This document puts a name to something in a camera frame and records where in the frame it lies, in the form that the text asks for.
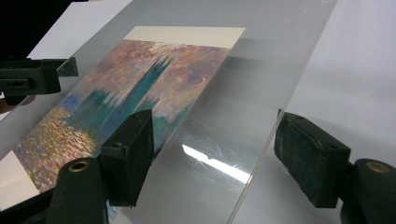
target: dark background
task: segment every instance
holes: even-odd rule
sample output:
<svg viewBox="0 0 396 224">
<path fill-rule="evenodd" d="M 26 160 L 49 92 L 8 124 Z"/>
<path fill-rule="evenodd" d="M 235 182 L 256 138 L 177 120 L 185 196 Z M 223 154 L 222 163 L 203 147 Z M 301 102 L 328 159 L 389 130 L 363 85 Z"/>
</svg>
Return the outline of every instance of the dark background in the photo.
<svg viewBox="0 0 396 224">
<path fill-rule="evenodd" d="M 0 57 L 26 58 L 71 2 L 87 0 L 0 1 Z"/>
</svg>

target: colorful painting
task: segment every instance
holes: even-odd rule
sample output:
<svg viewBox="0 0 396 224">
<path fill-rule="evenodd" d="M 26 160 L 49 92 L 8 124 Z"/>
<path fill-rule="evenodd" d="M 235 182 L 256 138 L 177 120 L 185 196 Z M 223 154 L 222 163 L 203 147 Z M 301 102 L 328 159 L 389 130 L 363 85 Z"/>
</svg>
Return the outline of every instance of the colorful painting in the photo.
<svg viewBox="0 0 396 224">
<path fill-rule="evenodd" d="M 14 152 L 43 192 L 65 163 L 97 155 L 129 115 L 151 109 L 158 153 L 229 50 L 123 39 Z"/>
</svg>

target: black clamp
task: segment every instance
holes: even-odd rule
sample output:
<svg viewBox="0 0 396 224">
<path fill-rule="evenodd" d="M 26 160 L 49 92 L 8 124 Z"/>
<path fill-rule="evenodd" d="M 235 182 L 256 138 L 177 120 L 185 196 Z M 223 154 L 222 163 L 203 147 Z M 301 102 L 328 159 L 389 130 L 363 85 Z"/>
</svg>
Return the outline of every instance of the black clamp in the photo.
<svg viewBox="0 0 396 224">
<path fill-rule="evenodd" d="M 348 161 L 351 149 L 308 119 L 284 113 L 275 154 L 317 208 L 344 203 L 343 224 L 396 223 L 396 169 L 382 161 Z"/>
<path fill-rule="evenodd" d="M 8 105 L 18 105 L 27 95 L 61 91 L 59 77 L 77 77 L 76 59 L 7 60 L 0 62 L 0 93 Z"/>
</svg>

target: paper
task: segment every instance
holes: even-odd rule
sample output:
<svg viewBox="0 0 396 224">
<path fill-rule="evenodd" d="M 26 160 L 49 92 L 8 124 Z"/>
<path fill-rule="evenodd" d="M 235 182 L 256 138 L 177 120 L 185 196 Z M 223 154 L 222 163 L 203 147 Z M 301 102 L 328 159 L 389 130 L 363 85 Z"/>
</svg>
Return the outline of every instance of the paper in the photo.
<svg viewBox="0 0 396 224">
<path fill-rule="evenodd" d="M 159 28 L 136 29 L 138 34 L 152 34 Z M 152 109 L 158 153 L 233 45 L 176 44 L 185 42 L 183 33 L 190 32 L 190 27 L 160 29 L 173 43 L 134 40 L 132 31 L 13 150 L 39 192 L 55 186 L 65 163 L 98 153 L 106 139 L 136 111 Z M 214 28 L 207 28 L 207 32 L 198 29 L 210 40 Z M 220 29 L 226 35 L 214 37 L 231 38 L 231 43 L 244 31 Z M 230 35 L 235 30 L 237 35 Z"/>
</svg>

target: glass sheet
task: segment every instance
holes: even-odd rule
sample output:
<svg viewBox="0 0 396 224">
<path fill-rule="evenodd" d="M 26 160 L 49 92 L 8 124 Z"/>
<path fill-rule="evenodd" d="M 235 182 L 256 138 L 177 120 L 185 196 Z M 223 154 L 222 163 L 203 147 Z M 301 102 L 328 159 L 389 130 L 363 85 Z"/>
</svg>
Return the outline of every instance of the glass sheet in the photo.
<svg viewBox="0 0 396 224">
<path fill-rule="evenodd" d="M 136 25 L 246 27 L 152 164 L 137 207 L 115 223 L 232 222 L 256 162 L 292 94 L 334 1 L 134 0 L 73 56 L 80 77 L 0 123 L 14 148 Z"/>
</svg>

